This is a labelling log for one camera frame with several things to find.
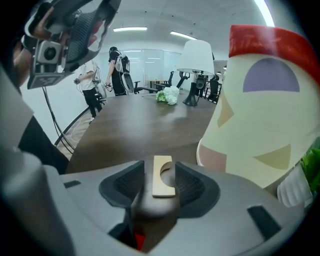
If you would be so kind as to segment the white shade table lamp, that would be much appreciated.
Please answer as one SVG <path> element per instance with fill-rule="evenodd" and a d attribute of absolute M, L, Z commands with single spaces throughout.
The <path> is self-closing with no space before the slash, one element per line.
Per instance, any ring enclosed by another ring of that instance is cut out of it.
<path fill-rule="evenodd" d="M 201 97 L 206 79 L 215 74 L 211 45 L 203 40 L 187 41 L 176 68 L 177 71 L 188 73 L 192 77 L 189 94 L 183 103 L 191 107 L 197 106 L 196 95 L 199 98 Z"/>

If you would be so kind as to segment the black office chair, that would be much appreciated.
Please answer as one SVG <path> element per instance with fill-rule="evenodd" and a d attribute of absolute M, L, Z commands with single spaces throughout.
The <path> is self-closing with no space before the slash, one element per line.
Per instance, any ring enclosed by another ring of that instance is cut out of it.
<path fill-rule="evenodd" d="M 215 74 L 208 82 L 205 90 L 204 98 L 217 104 L 221 94 L 222 84 L 219 83 L 219 76 Z"/>
<path fill-rule="evenodd" d="M 151 94 L 159 92 L 158 89 L 138 86 L 138 83 L 140 83 L 140 81 L 134 82 L 134 92 L 133 92 L 134 94 L 139 94 L 141 91 L 147 91 L 148 93 L 151 93 Z"/>

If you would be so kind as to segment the ceiling light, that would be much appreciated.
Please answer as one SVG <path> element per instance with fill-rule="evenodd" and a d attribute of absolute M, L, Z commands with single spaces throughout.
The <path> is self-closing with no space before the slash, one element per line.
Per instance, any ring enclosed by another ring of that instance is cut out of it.
<path fill-rule="evenodd" d="M 265 21 L 265 24 L 268 27 L 275 27 L 273 17 L 271 15 L 271 12 L 270 12 L 265 0 L 253 0 L 253 1 L 257 5 L 257 7 L 258 7 L 258 9 L 259 9 L 264 21 Z"/>
<path fill-rule="evenodd" d="M 120 32 L 131 32 L 131 31 L 147 31 L 147 27 L 122 27 L 122 28 L 114 28 L 113 31 L 115 33 Z"/>
<path fill-rule="evenodd" d="M 175 32 L 175 31 L 171 31 L 170 34 L 173 35 L 173 36 L 178 36 L 178 37 L 181 37 L 181 38 L 184 38 L 184 39 L 188 39 L 188 40 L 192 40 L 192 41 L 196 41 L 197 40 L 195 37 L 192 37 L 192 36 L 189 36 L 189 35 L 186 35 L 186 34 L 183 34 L 183 33 Z"/>

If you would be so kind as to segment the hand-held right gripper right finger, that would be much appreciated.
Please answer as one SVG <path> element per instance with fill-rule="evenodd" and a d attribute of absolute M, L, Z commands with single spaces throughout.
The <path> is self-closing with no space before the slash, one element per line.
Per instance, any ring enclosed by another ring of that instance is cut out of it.
<path fill-rule="evenodd" d="M 272 256 L 304 217 L 237 175 L 177 162 L 180 209 L 154 256 Z"/>

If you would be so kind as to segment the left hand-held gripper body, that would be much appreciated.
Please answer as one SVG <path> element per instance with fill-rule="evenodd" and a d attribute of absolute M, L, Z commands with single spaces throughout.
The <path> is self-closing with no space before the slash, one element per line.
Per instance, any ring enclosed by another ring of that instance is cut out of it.
<path fill-rule="evenodd" d="M 69 76 L 71 72 L 59 72 L 63 50 L 68 34 L 53 33 L 47 25 L 51 21 L 54 7 L 49 1 L 41 1 L 36 6 L 24 27 L 23 46 L 31 54 L 27 88 L 54 86 Z"/>

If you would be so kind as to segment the beige wooden arch block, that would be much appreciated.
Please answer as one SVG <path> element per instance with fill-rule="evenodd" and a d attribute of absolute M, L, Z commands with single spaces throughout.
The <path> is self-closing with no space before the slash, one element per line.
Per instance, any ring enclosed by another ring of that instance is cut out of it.
<path fill-rule="evenodd" d="M 161 173 L 169 170 L 171 166 L 172 157 L 170 155 L 154 156 L 152 173 L 152 196 L 154 198 L 171 198 L 176 195 L 175 188 L 166 185 L 161 178 Z"/>

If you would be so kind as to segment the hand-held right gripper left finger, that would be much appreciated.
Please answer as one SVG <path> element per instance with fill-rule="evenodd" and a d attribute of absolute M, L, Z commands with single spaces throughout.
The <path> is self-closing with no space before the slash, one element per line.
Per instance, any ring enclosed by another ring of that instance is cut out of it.
<path fill-rule="evenodd" d="M 130 161 L 60 176 L 71 208 L 67 219 L 76 256 L 143 256 L 131 206 L 145 181 L 145 163 Z"/>

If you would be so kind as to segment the red wooden block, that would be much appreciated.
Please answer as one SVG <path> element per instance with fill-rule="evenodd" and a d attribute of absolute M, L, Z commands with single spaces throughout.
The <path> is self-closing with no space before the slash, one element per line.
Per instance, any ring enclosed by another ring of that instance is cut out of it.
<path fill-rule="evenodd" d="M 136 240 L 136 249 L 141 251 L 145 242 L 146 236 L 141 232 L 134 232 L 134 237 Z"/>

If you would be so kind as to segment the white artificial flower bouquet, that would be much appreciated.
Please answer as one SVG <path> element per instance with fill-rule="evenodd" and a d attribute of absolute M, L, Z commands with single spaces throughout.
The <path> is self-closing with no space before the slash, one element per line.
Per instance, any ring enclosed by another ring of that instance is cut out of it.
<path fill-rule="evenodd" d="M 157 92 L 155 99 L 157 102 L 167 103 L 168 105 L 173 106 L 177 104 L 179 94 L 179 88 L 174 86 L 165 87 L 163 90 Z"/>

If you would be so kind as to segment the potted green plant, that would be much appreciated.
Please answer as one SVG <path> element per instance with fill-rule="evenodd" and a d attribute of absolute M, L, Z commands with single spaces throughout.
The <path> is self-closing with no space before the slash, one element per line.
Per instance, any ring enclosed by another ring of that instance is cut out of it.
<path fill-rule="evenodd" d="M 279 184 L 277 198 L 286 207 L 303 204 L 308 207 L 320 193 L 320 137 Z"/>

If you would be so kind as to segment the beige fabric basket red lining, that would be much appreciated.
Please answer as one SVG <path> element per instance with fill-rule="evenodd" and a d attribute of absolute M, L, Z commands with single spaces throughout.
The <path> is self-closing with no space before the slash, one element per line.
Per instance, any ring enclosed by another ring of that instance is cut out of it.
<path fill-rule="evenodd" d="M 221 94 L 197 163 L 267 188 L 319 136 L 320 60 L 311 43 L 284 28 L 232 25 Z"/>

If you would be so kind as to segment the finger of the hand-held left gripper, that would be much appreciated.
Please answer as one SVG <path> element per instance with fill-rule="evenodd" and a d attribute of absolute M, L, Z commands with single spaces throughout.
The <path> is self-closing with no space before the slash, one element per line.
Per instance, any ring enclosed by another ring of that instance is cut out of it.
<path fill-rule="evenodd" d="M 80 13 L 76 18 L 62 52 L 61 67 L 64 72 L 75 71 L 95 56 L 94 51 L 89 50 L 89 41 L 99 20 L 98 11 Z"/>
<path fill-rule="evenodd" d="M 53 0 L 53 33 L 66 32 L 68 38 L 80 13 L 98 11 L 100 20 L 94 27 L 88 49 L 102 47 L 122 0 Z"/>

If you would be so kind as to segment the person's left forearm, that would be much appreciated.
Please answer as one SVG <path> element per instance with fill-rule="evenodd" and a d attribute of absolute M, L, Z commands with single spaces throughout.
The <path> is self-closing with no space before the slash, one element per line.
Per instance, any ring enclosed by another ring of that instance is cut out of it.
<path fill-rule="evenodd" d="M 30 73 L 32 56 L 19 41 L 16 43 L 13 51 L 14 69 L 20 77 L 28 76 Z"/>

